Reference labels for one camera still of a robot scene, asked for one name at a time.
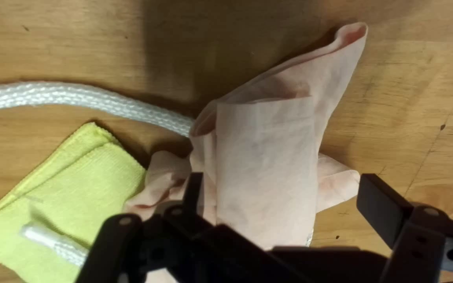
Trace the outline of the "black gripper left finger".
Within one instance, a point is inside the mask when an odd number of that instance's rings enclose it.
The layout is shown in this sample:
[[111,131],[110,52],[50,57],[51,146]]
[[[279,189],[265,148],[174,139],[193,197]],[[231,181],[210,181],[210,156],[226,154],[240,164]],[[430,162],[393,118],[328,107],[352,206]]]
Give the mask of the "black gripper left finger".
[[182,198],[183,205],[196,216],[202,214],[202,175],[191,173],[187,181],[187,189]]

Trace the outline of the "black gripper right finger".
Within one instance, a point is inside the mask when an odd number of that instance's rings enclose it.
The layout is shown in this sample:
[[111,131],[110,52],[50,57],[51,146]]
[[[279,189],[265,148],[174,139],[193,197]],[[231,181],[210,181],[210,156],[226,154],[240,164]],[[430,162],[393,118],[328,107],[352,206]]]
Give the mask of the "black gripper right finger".
[[356,209],[380,239],[393,247],[413,206],[377,175],[366,173],[360,176]]

